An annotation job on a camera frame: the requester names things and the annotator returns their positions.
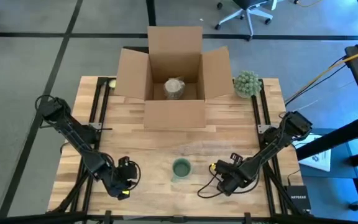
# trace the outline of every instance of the box flap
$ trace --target box flap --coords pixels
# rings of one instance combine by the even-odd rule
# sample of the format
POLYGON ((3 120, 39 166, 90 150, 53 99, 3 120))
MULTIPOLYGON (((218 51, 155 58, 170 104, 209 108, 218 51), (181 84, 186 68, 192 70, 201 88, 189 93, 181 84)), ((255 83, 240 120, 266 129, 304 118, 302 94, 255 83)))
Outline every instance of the box flap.
POLYGON ((147 99, 150 92, 149 79, 151 79, 149 55, 135 50, 122 49, 114 94, 147 99))
POLYGON ((145 128, 202 128, 205 127, 203 100, 147 100, 145 128))
POLYGON ((149 27, 149 54, 155 83, 183 77, 197 82, 203 42, 202 27, 149 27))
POLYGON ((206 99, 233 93, 230 58, 227 47, 203 53, 201 66, 203 67, 202 77, 206 99))
POLYGON ((196 53, 203 48, 202 27, 148 27, 149 54, 196 53))

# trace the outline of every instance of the cardboard box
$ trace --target cardboard box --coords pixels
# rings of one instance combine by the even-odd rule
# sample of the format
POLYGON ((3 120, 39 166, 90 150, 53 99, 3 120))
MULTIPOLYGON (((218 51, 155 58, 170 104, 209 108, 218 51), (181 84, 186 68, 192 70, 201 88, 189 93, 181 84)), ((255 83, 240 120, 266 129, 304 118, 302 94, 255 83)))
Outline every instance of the cardboard box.
POLYGON ((149 54, 121 50, 115 94, 145 100, 145 128, 205 127, 204 100, 233 93, 229 51, 201 53, 202 27, 148 27, 149 54), (179 100, 163 84, 182 77, 179 100))

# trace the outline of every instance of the black bracket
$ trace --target black bracket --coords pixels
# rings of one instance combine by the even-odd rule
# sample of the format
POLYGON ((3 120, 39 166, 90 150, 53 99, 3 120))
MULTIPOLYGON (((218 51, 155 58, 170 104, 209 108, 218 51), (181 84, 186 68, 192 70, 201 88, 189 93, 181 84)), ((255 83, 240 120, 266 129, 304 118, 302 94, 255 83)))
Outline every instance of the black bracket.
POLYGON ((168 219, 169 222, 172 223, 185 223, 187 222, 187 217, 184 216, 172 216, 168 219))
POLYGON ((113 224, 114 223, 114 220, 111 218, 110 210, 107 210, 106 213, 104 214, 103 223, 104 224, 113 224))
POLYGON ((244 213, 244 221, 242 222, 242 224, 252 224, 251 213, 244 213))

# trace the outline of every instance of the white paper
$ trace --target white paper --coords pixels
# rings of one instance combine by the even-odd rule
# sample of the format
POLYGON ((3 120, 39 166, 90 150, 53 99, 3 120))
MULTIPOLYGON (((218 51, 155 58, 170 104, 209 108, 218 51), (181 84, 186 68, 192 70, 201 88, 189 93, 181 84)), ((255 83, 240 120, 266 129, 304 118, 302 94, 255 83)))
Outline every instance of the white paper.
MULTIPOLYGON (((321 135, 310 133, 309 136, 303 141, 294 141, 292 144, 295 146, 295 149, 300 148, 301 146, 320 138, 321 135)), ((320 152, 314 156, 311 156, 306 159, 299 161, 300 164, 310 166, 319 170, 329 172, 331 169, 331 149, 327 151, 320 152)))

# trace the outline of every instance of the desk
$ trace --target desk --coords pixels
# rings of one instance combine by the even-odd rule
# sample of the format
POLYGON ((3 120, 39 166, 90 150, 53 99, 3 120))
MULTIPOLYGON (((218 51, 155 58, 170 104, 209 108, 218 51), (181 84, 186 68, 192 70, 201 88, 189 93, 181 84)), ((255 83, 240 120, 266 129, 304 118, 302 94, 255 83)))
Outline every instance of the desk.
MULTIPOLYGON (((82 77, 78 87, 73 116, 86 124, 89 119, 97 77, 82 77)), ((272 123, 279 123, 278 115, 285 111, 280 84, 276 78, 265 78, 265 94, 272 123)), ((262 104, 258 100, 260 116, 262 104)), ((230 161, 232 152, 252 156, 259 151, 254 110, 251 100, 235 95, 206 100, 206 127, 193 129, 144 129, 142 100, 114 96, 110 92, 100 148, 115 161, 129 156, 142 171, 140 184, 131 197, 122 201, 110 197, 101 182, 93 184, 88 214, 104 215, 111 210, 122 216, 188 216, 188 217, 269 217, 269 208, 263 175, 256 189, 248 194, 220 195, 211 199, 196 194, 210 179, 208 166, 218 159, 230 161), (178 157, 189 159, 193 173, 187 180, 172 183, 172 162, 178 157)), ((294 148, 287 147, 278 153, 283 183, 288 174, 299 169, 294 148)), ((53 185, 48 209, 65 198, 74 186, 80 163, 79 154, 71 147, 63 148, 53 185)), ((301 174, 291 176, 294 185, 302 185, 301 174)), ((273 186, 275 209, 280 211, 278 194, 273 186)), ((81 210, 83 192, 78 209, 81 210)), ((216 182, 205 189, 205 194, 217 192, 216 182)))

